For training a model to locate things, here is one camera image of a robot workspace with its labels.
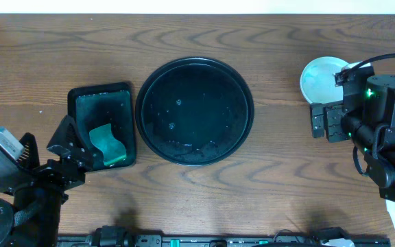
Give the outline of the pale green plate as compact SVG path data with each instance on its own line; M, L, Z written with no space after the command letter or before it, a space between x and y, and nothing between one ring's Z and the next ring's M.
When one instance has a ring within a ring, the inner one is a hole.
M309 104L327 104L343 99L343 88L335 86L334 74L348 63L332 56L312 60L300 76L300 90Z

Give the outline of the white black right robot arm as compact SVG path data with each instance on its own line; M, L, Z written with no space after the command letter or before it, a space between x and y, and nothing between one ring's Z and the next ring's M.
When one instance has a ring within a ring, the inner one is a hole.
M344 87L351 93L342 100L310 106L313 136L353 142L355 167L379 188L395 230L395 75L373 75Z

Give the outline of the green yellow scrub sponge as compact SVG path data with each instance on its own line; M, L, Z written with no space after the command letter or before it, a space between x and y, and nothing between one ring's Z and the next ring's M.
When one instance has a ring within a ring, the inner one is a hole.
M104 166L110 167L117 162L126 160L127 150L124 144L113 136L110 123L92 129L89 132L89 138L91 143L102 153Z

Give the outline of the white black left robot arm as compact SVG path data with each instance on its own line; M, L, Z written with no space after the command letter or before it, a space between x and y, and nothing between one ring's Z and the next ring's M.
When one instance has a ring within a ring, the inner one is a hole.
M59 158L40 164L35 136L17 139L0 127L0 246L56 246L65 193L83 185L93 169L93 155L74 118L65 116L47 144Z

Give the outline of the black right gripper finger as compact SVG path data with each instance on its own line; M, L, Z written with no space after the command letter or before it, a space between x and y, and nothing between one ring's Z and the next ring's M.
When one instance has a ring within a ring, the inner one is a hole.
M310 105L311 132L313 138L324 136L324 106L320 103Z
M337 143L349 139L342 128L344 116L342 101L331 102L324 107L324 129L326 138L330 143Z

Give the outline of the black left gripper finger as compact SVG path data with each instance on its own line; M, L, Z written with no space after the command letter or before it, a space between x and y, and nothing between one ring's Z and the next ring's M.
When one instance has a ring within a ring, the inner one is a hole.
M77 124L66 115L47 144L47 150L62 159L70 160L84 171L93 170L93 154L80 136Z
M19 142L23 145L24 150L17 160L18 164L28 170L37 168L40 165L40 159L35 136L27 132Z

